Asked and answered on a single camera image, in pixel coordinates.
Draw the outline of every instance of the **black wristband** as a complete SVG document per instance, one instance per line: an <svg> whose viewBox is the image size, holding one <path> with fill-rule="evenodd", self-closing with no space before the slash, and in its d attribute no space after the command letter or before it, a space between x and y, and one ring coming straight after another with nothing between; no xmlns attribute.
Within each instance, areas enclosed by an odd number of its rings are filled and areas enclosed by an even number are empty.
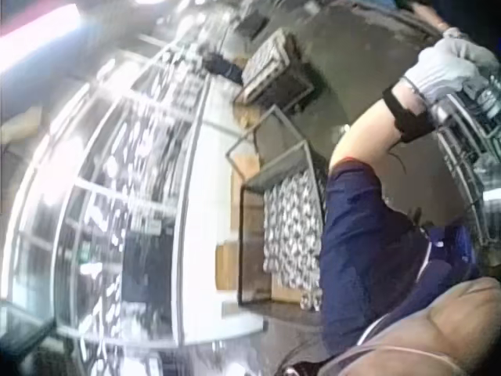
<svg viewBox="0 0 501 376"><path fill-rule="evenodd" d="M393 95L393 87L394 85L383 91L383 100L395 117L395 127L402 134L402 142L411 143L415 139L432 133L435 127L427 112L425 111L416 116L411 111L406 110Z"/></svg>

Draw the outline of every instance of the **white glove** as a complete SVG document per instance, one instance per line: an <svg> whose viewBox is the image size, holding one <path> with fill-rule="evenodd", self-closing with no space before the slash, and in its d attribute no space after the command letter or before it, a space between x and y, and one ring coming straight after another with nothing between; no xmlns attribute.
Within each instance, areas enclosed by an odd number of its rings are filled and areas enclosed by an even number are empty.
<svg viewBox="0 0 501 376"><path fill-rule="evenodd" d="M458 92L470 78L494 73L499 62L492 52L465 39L444 38L419 55L418 63L404 79L409 81L429 104Z"/></svg>

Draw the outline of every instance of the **navy blue shirt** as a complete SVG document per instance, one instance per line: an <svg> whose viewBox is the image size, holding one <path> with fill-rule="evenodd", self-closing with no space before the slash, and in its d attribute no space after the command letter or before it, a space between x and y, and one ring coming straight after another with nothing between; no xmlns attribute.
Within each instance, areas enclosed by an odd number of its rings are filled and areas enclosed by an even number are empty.
<svg viewBox="0 0 501 376"><path fill-rule="evenodd" d="M429 237L384 203L380 180L362 162L343 161L330 173L326 207L320 286L331 355L356 345L381 317L371 335L475 275L463 227L434 229Z"/></svg>

